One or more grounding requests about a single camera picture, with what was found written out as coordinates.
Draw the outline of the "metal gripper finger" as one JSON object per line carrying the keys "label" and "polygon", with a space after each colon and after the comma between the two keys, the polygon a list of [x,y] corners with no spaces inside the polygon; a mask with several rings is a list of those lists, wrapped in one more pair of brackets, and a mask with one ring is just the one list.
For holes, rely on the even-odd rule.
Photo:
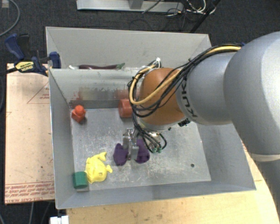
{"label": "metal gripper finger", "polygon": [[129,134],[123,136],[123,149],[127,151],[126,159],[131,159],[131,136]]}
{"label": "metal gripper finger", "polygon": [[132,145],[130,152],[130,160],[136,160],[138,158],[139,146]]}

